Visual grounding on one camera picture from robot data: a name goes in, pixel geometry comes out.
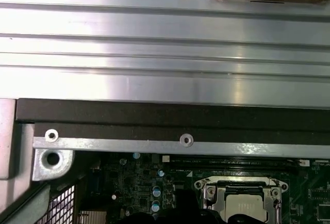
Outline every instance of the capacitor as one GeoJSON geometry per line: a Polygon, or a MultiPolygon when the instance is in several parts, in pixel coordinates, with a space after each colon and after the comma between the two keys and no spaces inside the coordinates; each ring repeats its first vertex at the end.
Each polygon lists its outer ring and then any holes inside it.
{"type": "Polygon", "coordinates": [[[125,158],[121,158],[121,159],[119,160],[119,164],[121,164],[122,166],[126,165],[126,164],[127,164],[127,159],[125,159],[125,158]]]}
{"type": "Polygon", "coordinates": [[[133,158],[134,159],[139,159],[141,157],[140,153],[133,153],[133,158]]]}
{"type": "Polygon", "coordinates": [[[154,197],[160,197],[160,195],[161,195],[161,190],[160,190],[159,186],[155,186],[153,188],[153,196],[154,197]]]}
{"type": "Polygon", "coordinates": [[[111,198],[112,198],[112,200],[116,200],[116,199],[118,199],[118,198],[120,197],[120,195],[121,195],[121,192],[120,192],[119,190],[116,190],[116,191],[112,194],[111,198]]]}
{"type": "Polygon", "coordinates": [[[165,172],[162,169],[159,169],[157,172],[158,176],[160,177],[164,177],[165,176],[165,172]]]}
{"type": "Polygon", "coordinates": [[[151,210],[153,212],[158,212],[160,210],[160,202],[159,201],[153,201],[151,205],[151,210]]]}
{"type": "Polygon", "coordinates": [[[125,216],[130,216],[130,215],[133,214],[133,212],[134,212],[133,207],[132,207],[132,206],[128,206],[128,207],[126,208],[126,210],[125,210],[125,216]]]}

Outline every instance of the green circuit board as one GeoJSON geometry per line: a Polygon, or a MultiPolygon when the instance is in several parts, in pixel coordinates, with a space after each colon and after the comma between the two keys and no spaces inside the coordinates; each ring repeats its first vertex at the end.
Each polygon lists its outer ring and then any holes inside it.
{"type": "Polygon", "coordinates": [[[289,185],[282,193],[283,224],[330,224],[330,161],[324,159],[107,153],[89,172],[87,195],[105,199],[107,222],[115,223],[132,213],[157,216],[171,208],[178,182],[199,196],[194,182],[214,175],[281,180],[289,185]]]}

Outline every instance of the vent grille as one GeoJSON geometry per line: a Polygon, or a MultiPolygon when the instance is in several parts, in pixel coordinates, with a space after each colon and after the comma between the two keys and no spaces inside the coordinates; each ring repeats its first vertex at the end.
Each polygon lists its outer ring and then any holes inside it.
{"type": "Polygon", "coordinates": [[[45,215],[36,224],[73,224],[75,186],[50,201],[45,215]]]}

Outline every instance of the cpu socket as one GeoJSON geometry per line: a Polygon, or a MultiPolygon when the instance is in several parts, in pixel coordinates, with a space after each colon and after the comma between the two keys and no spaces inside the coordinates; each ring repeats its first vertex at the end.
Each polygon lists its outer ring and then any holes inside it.
{"type": "Polygon", "coordinates": [[[202,208],[214,210],[228,219],[244,214],[268,224],[280,224],[282,193],[288,184],[267,177],[212,176],[194,184],[201,190],[202,208]]]}

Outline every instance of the metal bracket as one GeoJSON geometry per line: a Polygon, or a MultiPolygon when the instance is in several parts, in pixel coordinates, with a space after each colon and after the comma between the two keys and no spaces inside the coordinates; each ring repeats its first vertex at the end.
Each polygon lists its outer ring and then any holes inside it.
{"type": "Polygon", "coordinates": [[[72,150],[36,149],[32,180],[59,178],[70,170],[73,160],[72,150]]]}
{"type": "Polygon", "coordinates": [[[66,149],[100,152],[200,154],[223,156],[264,156],[290,158],[330,158],[330,146],[279,145],[266,143],[196,142],[184,147],[180,142],[165,140],[85,139],[58,138],[46,142],[44,137],[34,137],[35,149],[66,149]]]}
{"type": "Polygon", "coordinates": [[[0,180],[12,175],[12,140],[15,119],[15,99],[0,99],[0,180]]]}
{"type": "Polygon", "coordinates": [[[22,126],[22,138],[18,141],[19,151],[16,154],[17,172],[15,177],[9,180],[0,180],[0,214],[2,214],[17,199],[24,195],[30,188],[34,137],[34,124],[22,126]]]}
{"type": "Polygon", "coordinates": [[[49,185],[44,186],[35,196],[25,202],[19,211],[5,220],[4,224],[35,223],[48,209],[49,185]]]}

